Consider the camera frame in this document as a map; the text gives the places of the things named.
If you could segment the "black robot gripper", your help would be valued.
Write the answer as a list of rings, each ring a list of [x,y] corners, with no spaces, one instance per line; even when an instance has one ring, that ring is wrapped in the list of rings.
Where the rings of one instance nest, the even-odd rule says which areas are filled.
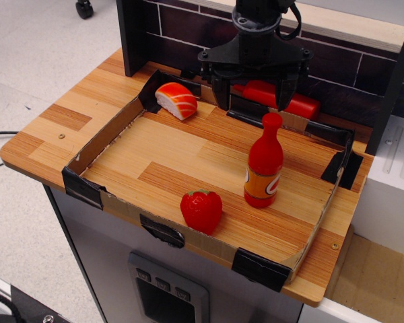
[[[290,34],[280,30],[282,15],[291,11],[298,26]],[[296,93],[300,77],[307,76],[311,50],[289,43],[300,33],[302,18],[294,1],[237,1],[232,21],[233,40],[198,54],[201,76],[211,83],[217,105],[230,109],[230,80],[277,79],[276,104],[285,110]]]

